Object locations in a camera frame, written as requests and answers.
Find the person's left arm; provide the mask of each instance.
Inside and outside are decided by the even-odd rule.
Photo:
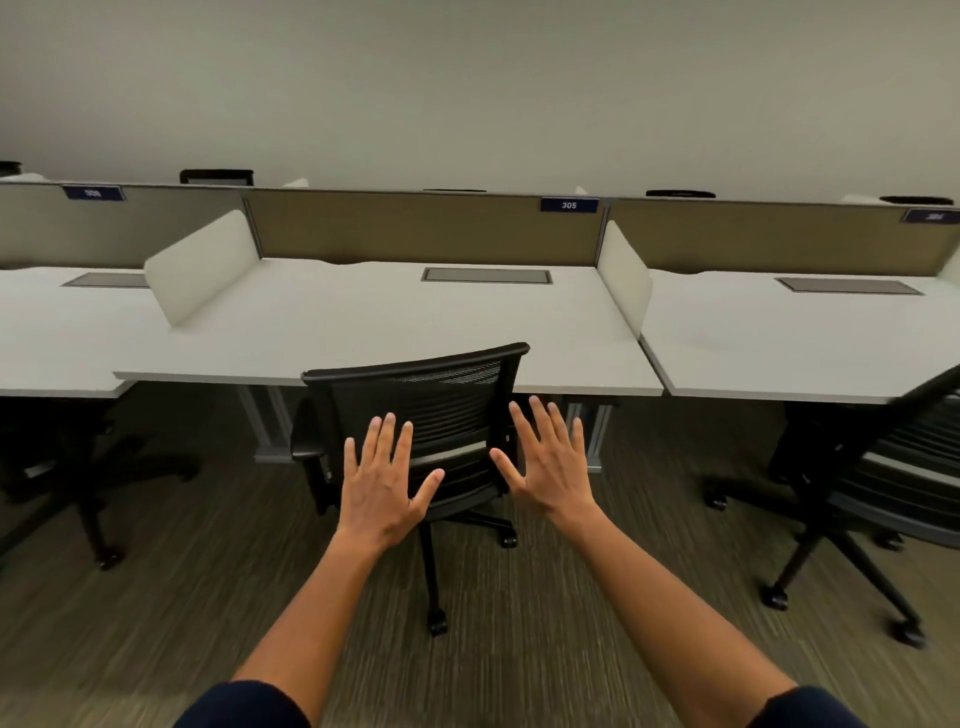
[[[373,565],[383,551],[398,544],[423,519],[444,479],[442,470],[434,471],[417,494],[408,498],[413,424],[403,426],[391,458],[394,428],[393,414],[382,423],[373,418],[359,465],[353,440],[347,439],[340,522],[320,564],[233,676],[234,685],[217,686],[206,693],[178,726],[280,724],[273,713],[265,715],[262,723],[254,722],[252,707],[245,701],[256,700],[241,695],[252,692],[262,696],[260,705],[273,701],[278,711],[283,710],[282,702],[286,701],[289,709],[289,701],[293,701],[310,724],[320,717],[350,620]],[[235,723],[230,713],[236,716]]]

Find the brown partition panel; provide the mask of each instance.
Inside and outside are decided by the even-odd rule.
[[[266,257],[593,265],[596,213],[540,212],[539,197],[250,190]]]
[[[902,223],[905,207],[616,200],[610,219],[651,268],[935,276],[960,227]]]
[[[121,185],[125,202],[70,200],[58,184],[0,183],[0,268],[142,268],[234,209],[237,189]]]

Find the dark blue sleeve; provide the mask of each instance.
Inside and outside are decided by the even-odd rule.
[[[310,728],[297,703],[273,685],[240,680],[214,685],[174,728]]]
[[[867,728],[822,688],[794,688],[767,701],[748,728]]]

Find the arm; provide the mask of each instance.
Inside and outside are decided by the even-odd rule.
[[[643,662],[686,726],[747,725],[796,687],[747,638],[632,542],[594,502],[584,431],[572,440],[557,405],[530,399],[538,435],[511,402],[526,475],[491,457],[519,500],[543,512],[583,555]]]
[[[444,471],[427,476],[407,497],[413,425],[400,431],[396,451],[393,414],[374,418],[360,465],[352,439],[344,444],[344,487],[340,521],[324,557],[270,628],[233,680],[256,680],[290,697],[312,723],[324,709],[326,692],[344,646],[357,600],[373,565],[419,523]]]

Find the person's left hand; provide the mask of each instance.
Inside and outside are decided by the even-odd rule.
[[[337,533],[376,555],[399,544],[423,520],[444,479],[444,471],[437,469],[426,477],[413,498],[407,497],[414,425],[404,423],[391,459],[395,423],[393,412],[382,423],[379,417],[371,420],[359,466],[353,438],[344,442],[344,488]]]

